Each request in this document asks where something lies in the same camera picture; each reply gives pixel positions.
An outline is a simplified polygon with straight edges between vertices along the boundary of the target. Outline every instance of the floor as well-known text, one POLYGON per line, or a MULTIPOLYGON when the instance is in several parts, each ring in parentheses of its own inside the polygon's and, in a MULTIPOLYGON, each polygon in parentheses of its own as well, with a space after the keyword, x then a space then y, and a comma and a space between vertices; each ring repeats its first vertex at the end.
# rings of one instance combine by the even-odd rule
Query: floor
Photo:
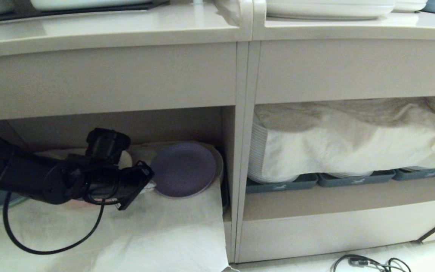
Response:
MULTIPOLYGON (((411 272, 435 272, 435 241, 422 245, 402 243, 326 255, 232 264, 232 267, 240 272, 331 272, 335 261, 346 253, 364 255, 381 263, 395 257, 405 261, 411 268, 411 272)), ((368 271, 379 272, 375 267, 352 267, 345 260, 340 262, 336 269, 336 272, 368 271)))

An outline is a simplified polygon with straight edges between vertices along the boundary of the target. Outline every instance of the purple plate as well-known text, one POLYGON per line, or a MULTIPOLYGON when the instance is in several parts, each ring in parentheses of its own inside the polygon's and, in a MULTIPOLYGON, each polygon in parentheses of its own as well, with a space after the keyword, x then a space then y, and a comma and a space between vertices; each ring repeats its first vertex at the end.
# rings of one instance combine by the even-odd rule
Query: purple plate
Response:
POLYGON ((161 150, 150 165, 155 190, 171 198, 196 195, 212 183, 216 160, 200 144, 181 143, 161 150))

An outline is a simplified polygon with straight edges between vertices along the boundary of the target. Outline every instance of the white cloth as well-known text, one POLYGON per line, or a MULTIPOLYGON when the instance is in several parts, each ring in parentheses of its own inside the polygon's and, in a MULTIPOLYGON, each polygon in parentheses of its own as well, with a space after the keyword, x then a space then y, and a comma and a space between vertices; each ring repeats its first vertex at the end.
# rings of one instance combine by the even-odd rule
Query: white cloth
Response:
MULTIPOLYGON (((62 205, 27 200, 10 208, 9 218, 24 245, 53 250, 85 236, 99 209, 74 200, 62 205)), ((32 255, 14 246, 0 210, 0 272, 221 272, 227 266, 217 181, 191 198, 152 191, 138 195, 125 211, 107 206, 88 240, 56 255, 32 255)))
POLYGON ((435 167, 435 97, 257 105, 262 174, 435 167))

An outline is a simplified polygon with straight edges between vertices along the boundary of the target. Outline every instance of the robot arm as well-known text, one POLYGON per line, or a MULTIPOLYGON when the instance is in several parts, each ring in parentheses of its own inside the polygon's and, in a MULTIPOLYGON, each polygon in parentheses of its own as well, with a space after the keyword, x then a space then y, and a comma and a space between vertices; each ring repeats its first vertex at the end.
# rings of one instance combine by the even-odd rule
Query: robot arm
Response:
POLYGON ((86 141, 85 156, 69 155, 66 160, 55 160, 26 153, 0 138, 0 190, 9 192, 3 222, 9 238, 20 249, 48 255, 77 246, 97 228, 104 205, 119 204, 119 210, 125 210, 154 176, 145 162, 119 170, 122 151, 130 145, 128 136, 97 128, 88 134, 86 141), (81 199, 101 205, 100 214, 90 233, 77 243, 59 250, 37 251, 23 246, 11 231, 8 205, 12 192, 50 204, 81 199))

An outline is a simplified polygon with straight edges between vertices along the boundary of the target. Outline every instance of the stack of white plates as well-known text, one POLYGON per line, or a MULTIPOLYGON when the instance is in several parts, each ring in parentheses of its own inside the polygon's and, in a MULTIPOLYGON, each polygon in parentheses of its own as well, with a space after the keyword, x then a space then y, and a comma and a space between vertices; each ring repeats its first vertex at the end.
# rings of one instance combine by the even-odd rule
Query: stack of white plates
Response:
POLYGON ((414 12, 423 9, 427 0, 397 0, 394 12, 414 12))
POLYGON ((374 19, 390 13, 395 3, 396 0, 266 0, 266 10, 273 17, 374 19))
POLYGON ((348 178, 362 178, 369 177, 373 171, 367 172, 342 172, 342 173, 327 173, 332 177, 340 178, 340 179, 348 179, 348 178))
POLYGON ((260 184, 294 181, 299 175, 291 177, 263 177, 262 168, 267 138, 268 130, 261 124, 258 117, 255 115, 253 118, 253 129, 251 133, 251 150, 249 152, 249 179, 260 184))
POLYGON ((411 166, 411 167, 401 168, 401 170, 404 170, 406 172, 418 172, 418 171, 431 170, 431 169, 435 169, 435 167, 411 166))

